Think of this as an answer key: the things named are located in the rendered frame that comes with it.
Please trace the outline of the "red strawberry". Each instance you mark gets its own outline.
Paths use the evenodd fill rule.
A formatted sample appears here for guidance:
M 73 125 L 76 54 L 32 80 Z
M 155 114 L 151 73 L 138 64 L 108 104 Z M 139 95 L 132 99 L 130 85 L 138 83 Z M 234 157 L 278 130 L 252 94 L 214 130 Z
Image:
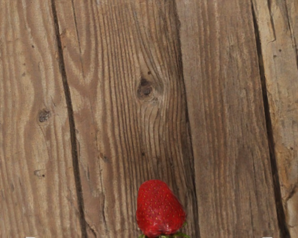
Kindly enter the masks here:
M 136 219 L 142 231 L 139 238 L 190 238 L 179 231 L 186 224 L 184 208 L 161 180 L 150 179 L 141 184 Z

